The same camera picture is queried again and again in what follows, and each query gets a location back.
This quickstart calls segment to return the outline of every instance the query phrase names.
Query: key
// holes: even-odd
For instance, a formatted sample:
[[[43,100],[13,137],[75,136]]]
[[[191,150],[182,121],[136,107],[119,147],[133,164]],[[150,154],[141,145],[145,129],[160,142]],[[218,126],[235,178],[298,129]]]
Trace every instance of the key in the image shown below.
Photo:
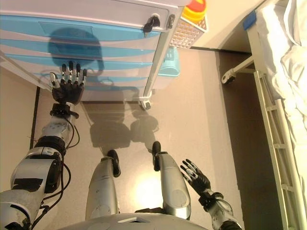
[[[148,33],[150,33],[153,30],[153,27],[159,27],[160,26],[160,20],[158,16],[153,16],[149,19],[149,22],[145,24],[143,27],[144,32],[144,38],[147,37]]]

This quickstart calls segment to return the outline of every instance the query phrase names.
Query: cart wheel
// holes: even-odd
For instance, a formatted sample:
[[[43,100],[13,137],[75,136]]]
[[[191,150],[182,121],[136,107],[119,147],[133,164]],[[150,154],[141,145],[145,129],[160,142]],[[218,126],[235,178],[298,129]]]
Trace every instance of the cart wheel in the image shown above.
[[[149,101],[141,101],[140,106],[143,110],[148,110],[151,108],[151,104]]]

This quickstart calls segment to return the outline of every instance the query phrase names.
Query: white bedsheet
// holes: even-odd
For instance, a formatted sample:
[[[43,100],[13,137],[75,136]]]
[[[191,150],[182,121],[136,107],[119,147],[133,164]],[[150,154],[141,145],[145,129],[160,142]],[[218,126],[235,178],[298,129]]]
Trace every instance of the white bedsheet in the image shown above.
[[[290,4],[296,6],[293,4],[294,1],[296,2],[296,0],[290,0]],[[300,46],[304,42],[295,44],[292,42],[293,39],[297,41],[298,34],[303,36],[307,34],[306,31],[297,32],[298,28],[307,30],[307,26],[302,26],[305,22],[299,21],[307,18],[307,9],[299,10],[300,17],[297,17],[297,13],[293,13],[292,16],[296,19],[287,18],[285,20],[287,29],[284,13],[285,7],[269,5],[256,11],[256,25],[264,53],[270,90],[273,90],[274,99],[283,99],[296,166],[305,195],[305,210],[307,210],[307,49]]]

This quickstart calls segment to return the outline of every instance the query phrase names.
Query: white cabinet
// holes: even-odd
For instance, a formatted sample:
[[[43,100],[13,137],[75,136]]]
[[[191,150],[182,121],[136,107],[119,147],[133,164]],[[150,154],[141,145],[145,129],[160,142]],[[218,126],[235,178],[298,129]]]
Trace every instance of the white cabinet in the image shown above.
[[[82,100],[147,102],[188,3],[3,0],[1,66],[50,89],[49,73],[73,61],[88,69]],[[144,34],[154,16],[160,26]]]

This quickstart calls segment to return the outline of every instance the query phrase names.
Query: orange lid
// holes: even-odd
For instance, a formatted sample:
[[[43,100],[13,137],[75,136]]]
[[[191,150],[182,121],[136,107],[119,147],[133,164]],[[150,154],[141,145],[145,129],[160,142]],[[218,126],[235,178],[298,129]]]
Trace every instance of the orange lid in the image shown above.
[[[193,0],[187,7],[194,12],[203,12],[206,9],[206,0]]]

